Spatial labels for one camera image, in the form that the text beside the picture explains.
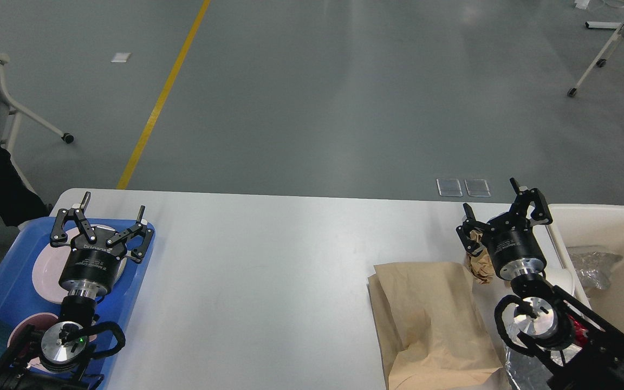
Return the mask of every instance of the chair leg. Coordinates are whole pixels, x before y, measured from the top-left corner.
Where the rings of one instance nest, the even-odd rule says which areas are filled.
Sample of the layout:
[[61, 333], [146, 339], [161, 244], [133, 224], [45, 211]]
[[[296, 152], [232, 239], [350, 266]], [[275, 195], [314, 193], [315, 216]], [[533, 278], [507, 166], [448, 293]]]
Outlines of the chair leg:
[[605, 65], [605, 62], [610, 59], [611, 55], [614, 54], [615, 49], [618, 48], [620, 42], [621, 42], [621, 39], [617, 39], [616, 42], [614, 42], [614, 44], [610, 47], [610, 49], [608, 49], [608, 54], [604, 58], [601, 59], [603, 60], [602, 65], [596, 64], [598, 67], [602, 68], [603, 65]]
[[7, 74], [5, 73], [4, 66], [2, 64], [0, 64], [0, 91], [2, 91], [2, 95], [5, 101], [7, 102], [7, 104], [9, 104], [9, 106], [13, 107], [14, 109], [17, 109], [18, 111], [20, 111], [20, 113], [25, 114], [25, 116], [28, 116], [29, 118], [41, 124], [45, 128], [52, 131], [53, 133], [59, 135], [60, 138], [62, 138], [62, 140], [64, 140], [66, 143], [71, 144], [72, 141], [74, 141], [74, 137], [71, 134], [61, 131], [59, 128], [57, 128], [57, 126], [54, 126], [52, 123], [49, 123], [48, 121], [45, 121], [45, 119], [43, 119], [41, 116], [33, 113], [33, 111], [31, 111], [29, 108], [15, 101], [11, 97], [7, 89]]
[[617, 29], [613, 32], [613, 35], [611, 35], [611, 37], [607, 40], [606, 44], [603, 45], [599, 54], [596, 55], [596, 57], [591, 62], [591, 64], [589, 64], [589, 67], [587, 67], [587, 70], [584, 72], [584, 74], [582, 74], [582, 77], [580, 77], [579, 81], [577, 81], [577, 84], [575, 84], [574, 87], [570, 88], [569, 91], [567, 91], [567, 96], [574, 97], [575, 94], [577, 94], [577, 89], [579, 89], [579, 87], [582, 86], [584, 79], [586, 79], [587, 76], [589, 76], [589, 72], [591, 72], [592, 69], [594, 69], [594, 66], [597, 66], [597, 63], [599, 62], [599, 60], [601, 60], [601, 57], [603, 57], [604, 53], [608, 50], [611, 44], [615, 43], [615, 46], [614, 46], [614, 49], [615, 49], [615, 47], [617, 46], [617, 41], [621, 39], [622, 27], [624, 27], [624, 23], [619, 25], [619, 27], [617, 27]]

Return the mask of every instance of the metal disc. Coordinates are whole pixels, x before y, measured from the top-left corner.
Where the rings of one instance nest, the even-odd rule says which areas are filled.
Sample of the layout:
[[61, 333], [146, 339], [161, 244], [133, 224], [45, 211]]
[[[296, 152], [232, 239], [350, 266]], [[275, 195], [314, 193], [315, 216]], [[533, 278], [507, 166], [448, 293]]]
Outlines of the metal disc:
[[537, 339], [544, 339], [555, 334], [557, 331], [557, 315], [553, 307], [545, 299], [530, 296], [524, 299], [531, 304], [536, 318], [531, 318], [524, 313], [515, 312], [515, 324], [523, 333]]

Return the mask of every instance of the plate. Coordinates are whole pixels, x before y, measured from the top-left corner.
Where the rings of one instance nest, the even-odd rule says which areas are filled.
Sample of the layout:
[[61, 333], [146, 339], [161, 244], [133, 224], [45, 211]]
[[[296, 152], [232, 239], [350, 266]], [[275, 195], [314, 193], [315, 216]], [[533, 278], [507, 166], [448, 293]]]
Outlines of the plate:
[[[106, 225], [93, 225], [93, 227], [107, 228], [114, 231], [112, 227]], [[67, 230], [67, 237], [69, 237], [67, 242], [71, 242], [71, 239], [77, 235], [79, 235], [79, 228], [74, 227]], [[37, 255], [35, 264], [32, 266], [32, 286], [35, 287], [37, 294], [42, 296], [45, 301], [61, 304], [64, 297], [69, 294], [68, 291], [59, 286], [59, 277], [62, 276], [64, 265], [67, 264], [67, 258], [71, 250], [68, 246], [53, 248], [47, 244], [40, 254]], [[117, 279], [122, 276], [126, 264], [127, 258], [124, 257], [119, 264]]]

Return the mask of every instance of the crumpled paper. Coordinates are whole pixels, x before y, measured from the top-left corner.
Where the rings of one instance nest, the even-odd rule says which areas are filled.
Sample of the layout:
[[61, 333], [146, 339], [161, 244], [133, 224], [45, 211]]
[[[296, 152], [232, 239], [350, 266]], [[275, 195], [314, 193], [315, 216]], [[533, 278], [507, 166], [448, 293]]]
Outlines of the crumpled paper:
[[[480, 243], [482, 236], [483, 234], [477, 233], [475, 230], [471, 231], [471, 239], [478, 243]], [[495, 268], [493, 268], [490, 255], [485, 248], [480, 252], [480, 255], [475, 257], [466, 254], [466, 268], [473, 274], [478, 284], [488, 284], [492, 282], [492, 278], [495, 276]]]
[[374, 270], [369, 296], [388, 390], [480, 385], [502, 366], [463, 265], [391, 263]]

